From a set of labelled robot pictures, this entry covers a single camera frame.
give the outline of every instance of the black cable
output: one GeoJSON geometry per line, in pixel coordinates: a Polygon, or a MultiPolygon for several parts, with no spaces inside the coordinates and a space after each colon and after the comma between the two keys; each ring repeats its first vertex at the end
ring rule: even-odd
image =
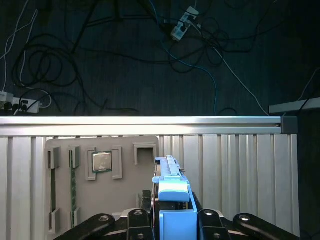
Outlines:
{"type": "MultiPolygon", "coordinates": [[[[182,22],[181,20],[179,19],[174,19],[174,18],[166,18],[166,17],[162,17],[162,16],[158,16],[159,18],[163,18],[165,20],[174,20],[174,21],[177,21],[177,22],[182,22]]],[[[75,44],[72,40],[70,40],[69,36],[68,36],[68,33],[67,33],[67,13],[66,11],[64,11],[64,37],[66,38],[66,40],[71,43],[71,44],[75,44]]],[[[114,56],[118,56],[118,57],[123,57],[123,58],[127,58],[127,59],[131,59],[131,60],[134,60],[134,61],[138,61],[138,62],[141,62],[141,63],[145,63],[145,64],[168,64],[168,63],[176,63],[180,60],[183,60],[183,59],[186,59],[190,56],[192,56],[193,54],[196,54],[198,53],[199,51],[202,50],[202,48],[199,48],[193,52],[191,52],[190,54],[187,54],[185,56],[182,56],[178,59],[172,59],[170,61],[167,61],[167,60],[146,60],[146,59],[141,59],[141,58],[138,58],[138,57],[134,57],[134,56],[130,56],[130,55],[126,55],[126,54],[122,54],[122,53],[119,53],[119,52],[114,52],[114,51],[108,51],[108,50],[99,50],[99,49],[91,49],[91,48],[87,48],[87,47],[82,47],[82,46],[78,46],[78,49],[80,50],[83,50],[83,51],[88,51],[88,52],[92,52],[92,53],[99,53],[99,54],[111,54],[111,55],[114,55],[114,56]]]]}
{"type": "Polygon", "coordinates": [[[205,11],[199,12],[198,15],[194,15],[193,13],[188,12],[187,9],[184,9],[184,8],[181,6],[181,0],[179,0],[179,8],[180,8],[183,12],[188,13],[188,14],[190,14],[190,15],[192,15],[192,16],[203,16],[203,15],[206,15],[206,14],[209,12],[209,10],[211,9],[211,6],[212,6],[212,3],[213,3],[213,2],[214,2],[214,0],[209,0],[209,5],[208,5],[208,7],[205,9],[205,11]]]}
{"type": "Polygon", "coordinates": [[[103,103],[103,107],[100,109],[100,116],[103,115],[105,110],[113,110],[113,111],[123,111],[123,112],[136,112],[139,113],[139,110],[135,109],[135,108],[131,108],[131,107],[125,107],[125,108],[110,108],[110,107],[106,107],[107,103],[108,103],[109,99],[107,98],[104,103],[103,103]]]}
{"type": "MultiPolygon", "coordinates": [[[[44,57],[41,58],[42,61],[39,62],[39,64],[43,64],[43,61],[44,61],[44,57]]],[[[80,88],[82,89],[82,97],[83,97],[83,102],[85,103],[86,102],[86,98],[88,98],[95,106],[97,106],[98,108],[101,108],[102,105],[98,104],[95,100],[92,99],[92,97],[87,93],[85,87],[84,87],[84,84],[83,84],[83,80],[82,80],[82,77],[80,75],[80,72],[79,72],[79,69],[78,69],[78,66],[75,62],[75,60],[73,59],[73,57],[71,56],[70,54],[70,51],[69,49],[67,48],[67,46],[64,44],[64,42],[62,40],[60,40],[59,38],[51,35],[51,34],[40,34],[40,35],[37,35],[35,37],[33,37],[22,49],[20,55],[18,56],[17,58],[17,61],[14,63],[14,66],[13,66],[13,69],[11,71],[11,74],[12,74],[12,81],[14,82],[14,84],[18,87],[22,87],[22,88],[25,88],[26,85],[28,86],[33,86],[37,83],[48,83],[48,84],[51,84],[51,85],[54,85],[56,87],[67,87],[67,86],[70,86],[72,84],[74,84],[75,82],[78,82],[80,88]],[[41,39],[41,38],[52,38],[54,40],[58,40],[58,43],[59,44],[62,44],[64,46],[64,49],[61,48],[61,47],[51,47],[51,46],[47,46],[45,44],[36,44],[34,43],[37,39],[41,39]],[[65,84],[58,84],[58,83],[54,83],[54,81],[52,80],[49,80],[49,81],[44,81],[44,76],[43,76],[43,73],[41,74],[40,77],[37,77],[38,76],[38,73],[39,73],[39,69],[41,68],[37,68],[37,71],[36,71],[36,74],[33,74],[33,81],[32,82],[29,82],[27,84],[22,84],[20,81],[18,81],[19,79],[19,71],[18,71],[18,67],[20,65],[20,61],[22,59],[22,56],[24,54],[24,51],[27,51],[27,50],[30,50],[30,49],[38,49],[37,51],[42,51],[42,53],[44,55],[47,55],[48,53],[50,53],[51,55],[57,57],[57,59],[60,59],[60,60],[64,60],[64,61],[67,61],[73,68],[73,71],[74,71],[74,79],[68,83],[65,83],[65,84]]]]}
{"type": "Polygon", "coordinates": [[[231,111],[233,111],[236,116],[239,115],[238,112],[237,112],[237,110],[235,110],[234,108],[232,108],[232,107],[226,107],[226,108],[220,110],[220,111],[218,112],[217,116],[220,116],[220,114],[222,114],[222,113],[223,113],[224,111],[226,111],[226,110],[231,110],[231,111]]]}
{"type": "MultiPolygon", "coordinates": [[[[34,91],[43,91],[43,89],[41,88],[33,88],[33,89],[30,89],[28,91],[26,91],[24,94],[21,95],[20,99],[19,99],[19,108],[21,109],[22,108],[22,99],[24,98],[24,96],[26,96],[27,94],[31,93],[31,92],[34,92],[34,91]]],[[[36,103],[40,102],[42,99],[44,98],[47,98],[48,95],[50,95],[51,99],[54,101],[56,107],[58,108],[59,112],[62,112],[57,100],[53,97],[52,93],[48,92],[48,94],[42,96],[40,99],[36,100],[33,104],[31,104],[27,109],[26,109],[26,112],[31,109],[36,103]]]]}
{"type": "MultiPolygon", "coordinates": [[[[199,39],[199,38],[193,37],[193,36],[185,36],[185,37],[183,38],[183,40],[185,40],[185,39],[199,39]]],[[[192,65],[192,67],[188,67],[188,69],[187,69],[187,70],[184,70],[184,71],[179,70],[179,69],[175,68],[174,63],[170,62],[171,59],[173,59],[173,57],[171,56],[171,55],[172,55],[171,52],[172,52],[173,47],[176,46],[178,43],[179,43],[179,45],[181,45],[181,42],[182,42],[183,40],[181,40],[181,41],[179,41],[179,42],[178,42],[178,41],[174,41],[174,42],[172,43],[172,45],[170,46],[170,48],[168,49],[168,51],[169,51],[169,54],[168,54],[168,62],[169,62],[169,64],[170,64],[172,70],[175,71],[176,73],[179,73],[179,74],[190,73],[192,70],[194,70],[195,67],[198,66],[198,64],[200,63],[200,61],[201,61],[201,59],[202,59],[202,57],[204,56],[205,51],[206,51],[206,45],[205,45],[205,43],[204,43],[204,44],[203,44],[203,47],[202,47],[203,50],[202,50],[200,56],[199,56],[199,57],[197,58],[197,60],[195,61],[195,63],[194,63],[194,64],[189,63],[190,65],[192,65]]]]}
{"type": "Polygon", "coordinates": [[[228,0],[224,0],[225,5],[227,5],[229,8],[234,9],[234,10],[242,10],[245,7],[247,7],[253,0],[246,0],[244,3],[239,4],[238,6],[231,5],[228,0]]]}
{"type": "Polygon", "coordinates": [[[302,104],[302,106],[300,107],[299,111],[297,112],[296,116],[299,116],[300,113],[302,112],[302,110],[304,109],[305,105],[310,101],[310,99],[312,99],[315,94],[320,90],[320,83],[314,88],[313,92],[310,94],[310,96],[308,97],[308,99],[302,104]]]}
{"type": "Polygon", "coordinates": [[[210,32],[208,29],[206,29],[206,27],[204,25],[201,27],[201,32],[202,33],[207,33],[207,34],[209,34],[211,36],[211,38],[209,40],[211,42],[211,46],[215,47],[217,50],[220,50],[220,51],[226,52],[226,53],[249,53],[254,48],[258,36],[261,36],[263,34],[266,34],[266,33],[270,32],[270,31],[278,28],[279,26],[281,26],[283,23],[285,23],[288,20],[288,19],[285,19],[285,20],[281,21],[280,23],[278,23],[277,25],[269,28],[268,30],[265,30],[263,32],[258,32],[259,31],[259,26],[261,25],[263,20],[266,18],[266,16],[270,12],[271,6],[273,4],[274,4],[274,2],[271,1],[269,6],[268,6],[268,8],[267,8],[267,10],[265,11],[264,15],[262,16],[262,18],[259,20],[258,24],[256,25],[255,30],[254,30],[254,32],[255,32],[254,35],[250,35],[250,36],[246,36],[246,37],[230,38],[228,36],[228,34],[226,32],[224,32],[224,35],[226,37],[225,38],[220,38],[220,37],[215,36],[214,32],[210,32]],[[221,43],[221,42],[226,42],[228,44],[231,41],[248,40],[248,39],[253,39],[252,40],[252,44],[251,44],[250,48],[244,49],[244,50],[243,49],[230,50],[230,49],[227,49],[226,46],[223,46],[222,43],[221,43]]]}

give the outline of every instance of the metal bar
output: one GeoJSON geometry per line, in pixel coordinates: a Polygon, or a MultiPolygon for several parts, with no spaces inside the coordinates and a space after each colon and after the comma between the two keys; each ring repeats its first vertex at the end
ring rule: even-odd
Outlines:
{"type": "Polygon", "coordinates": [[[258,215],[275,223],[275,164],[272,136],[257,136],[258,215]]]}
{"type": "Polygon", "coordinates": [[[183,139],[185,176],[190,181],[192,190],[203,202],[200,195],[199,182],[199,136],[185,136],[183,139]]]}
{"type": "Polygon", "coordinates": [[[279,127],[197,127],[192,125],[77,125],[77,126],[7,126],[0,136],[104,136],[104,135],[203,135],[203,134],[281,134],[279,127]]]}
{"type": "Polygon", "coordinates": [[[289,151],[291,159],[291,187],[292,187],[292,219],[294,235],[300,235],[299,223],[299,187],[298,187],[298,149],[297,135],[291,135],[289,138],[289,151]]]}
{"type": "Polygon", "coordinates": [[[42,239],[45,235],[45,168],[46,138],[36,137],[32,143],[31,166],[31,239],[42,239]]]}
{"type": "Polygon", "coordinates": [[[6,239],[8,199],[8,138],[6,137],[0,138],[0,156],[0,239],[6,239]]]}
{"type": "Polygon", "coordinates": [[[258,149],[257,136],[245,136],[247,166],[247,213],[258,215],[258,149]]]}
{"type": "Polygon", "coordinates": [[[31,137],[12,143],[11,239],[31,239],[31,137]]]}
{"type": "Polygon", "coordinates": [[[275,222],[279,228],[292,232],[292,188],[289,136],[274,136],[275,222]]]}
{"type": "MultiPolygon", "coordinates": [[[[287,102],[287,103],[278,104],[278,105],[271,105],[269,106],[269,113],[278,114],[278,113],[296,112],[301,109],[305,101],[306,100],[301,100],[301,101],[287,102]]],[[[320,108],[320,97],[317,97],[317,98],[310,99],[303,107],[303,110],[312,110],[312,109],[319,109],[319,108],[320,108]]]]}
{"type": "Polygon", "coordinates": [[[222,210],[221,136],[203,136],[203,206],[222,210]]]}
{"type": "Polygon", "coordinates": [[[172,125],[172,124],[239,124],[241,126],[266,125],[277,127],[281,124],[279,116],[158,116],[158,117],[0,117],[2,125],[172,125]]]}
{"type": "Polygon", "coordinates": [[[240,212],[239,136],[228,136],[229,209],[232,216],[240,212]]]}
{"type": "Polygon", "coordinates": [[[88,23],[89,23],[92,15],[94,14],[94,11],[95,11],[97,5],[98,5],[98,2],[99,2],[99,0],[94,0],[92,6],[91,6],[91,8],[90,8],[90,11],[89,11],[89,13],[88,13],[88,15],[87,15],[87,17],[86,17],[83,25],[82,25],[82,28],[81,28],[81,30],[80,30],[80,33],[79,33],[77,39],[76,39],[76,42],[75,42],[75,44],[74,44],[74,46],[73,46],[73,48],[72,48],[72,51],[71,51],[72,54],[74,54],[74,53],[76,52],[76,49],[77,49],[77,47],[78,47],[78,45],[79,45],[79,43],[80,43],[80,40],[81,40],[82,36],[83,36],[84,33],[85,33],[85,30],[86,30],[86,28],[87,28],[87,25],[88,25],[88,23]]]}

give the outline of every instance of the plug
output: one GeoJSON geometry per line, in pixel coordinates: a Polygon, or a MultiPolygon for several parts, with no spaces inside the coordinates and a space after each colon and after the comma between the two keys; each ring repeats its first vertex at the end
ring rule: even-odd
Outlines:
{"type": "Polygon", "coordinates": [[[0,102],[2,103],[12,103],[14,100],[14,95],[5,91],[0,91],[0,102]]]}
{"type": "Polygon", "coordinates": [[[181,30],[181,32],[184,33],[187,30],[187,28],[185,27],[185,25],[183,25],[183,26],[180,27],[180,30],[181,30]]]}

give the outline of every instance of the aluminum rail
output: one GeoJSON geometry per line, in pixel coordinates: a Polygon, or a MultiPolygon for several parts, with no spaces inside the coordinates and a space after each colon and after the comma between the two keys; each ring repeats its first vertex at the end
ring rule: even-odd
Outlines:
{"type": "Polygon", "coordinates": [[[0,117],[0,136],[281,134],[281,117],[0,117]]]}

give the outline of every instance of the white corrugated wall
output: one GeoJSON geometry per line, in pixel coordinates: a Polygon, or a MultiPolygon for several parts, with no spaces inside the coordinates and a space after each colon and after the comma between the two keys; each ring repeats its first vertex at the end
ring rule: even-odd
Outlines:
{"type": "MultiPolygon", "coordinates": [[[[296,135],[165,135],[204,208],[245,212],[299,235],[296,135]]],[[[47,137],[0,138],[0,239],[42,240],[47,137]]]]}

